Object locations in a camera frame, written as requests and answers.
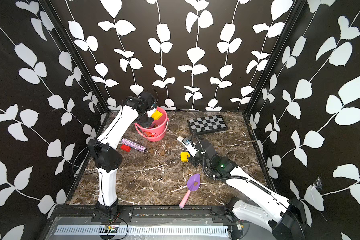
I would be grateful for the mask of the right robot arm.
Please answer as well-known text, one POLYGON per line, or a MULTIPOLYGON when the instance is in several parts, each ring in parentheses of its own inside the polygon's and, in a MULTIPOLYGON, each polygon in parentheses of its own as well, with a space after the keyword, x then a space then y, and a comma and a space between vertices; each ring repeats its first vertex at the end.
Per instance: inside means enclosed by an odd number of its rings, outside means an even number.
POLYGON ((308 225, 305 207, 297 198, 288 199, 249 176, 235 162, 220 157, 207 141, 189 138, 181 141, 190 154, 189 162, 201 165, 205 176, 238 190, 253 204, 233 200, 228 208, 236 220, 260 226, 277 240, 304 240, 308 225))

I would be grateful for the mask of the purple round trowel pink handle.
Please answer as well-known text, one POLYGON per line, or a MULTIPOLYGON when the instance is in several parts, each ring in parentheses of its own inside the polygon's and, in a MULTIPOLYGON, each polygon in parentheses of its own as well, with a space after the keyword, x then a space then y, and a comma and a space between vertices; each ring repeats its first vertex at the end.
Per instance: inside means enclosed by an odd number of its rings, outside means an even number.
POLYGON ((187 193, 184 195, 183 199, 181 200, 180 204, 179 204, 179 207, 181 209, 183 209, 188 201, 188 198, 191 194, 191 192, 194 192, 196 190, 199 189, 200 187, 200 183, 201 183, 201 176, 200 174, 195 174, 193 176, 191 176, 189 178, 189 180, 187 181, 187 188, 188 188, 188 191, 187 193))

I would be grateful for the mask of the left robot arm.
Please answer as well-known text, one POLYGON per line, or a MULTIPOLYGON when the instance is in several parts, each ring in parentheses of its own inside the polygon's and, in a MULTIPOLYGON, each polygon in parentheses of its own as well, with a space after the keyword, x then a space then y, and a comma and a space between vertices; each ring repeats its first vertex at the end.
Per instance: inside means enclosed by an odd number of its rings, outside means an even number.
POLYGON ((114 219, 118 214, 116 177, 123 160, 122 155, 117 152, 118 144, 131 124, 151 126, 156 110, 157 100, 148 92, 142 92, 138 97, 127 97, 108 128, 95 140, 88 142, 100 180, 99 197, 95 208, 108 219, 114 219))

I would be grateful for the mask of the yellow shovel blue tip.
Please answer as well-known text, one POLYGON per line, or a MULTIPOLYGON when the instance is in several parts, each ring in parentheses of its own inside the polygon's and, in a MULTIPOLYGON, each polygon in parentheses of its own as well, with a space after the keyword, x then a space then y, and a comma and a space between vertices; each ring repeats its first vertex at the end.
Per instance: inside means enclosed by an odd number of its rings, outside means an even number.
POLYGON ((156 111, 151 115, 151 117, 152 117, 155 121, 159 120, 162 116, 163 116, 163 113, 161 113, 159 110, 156 110, 156 111))

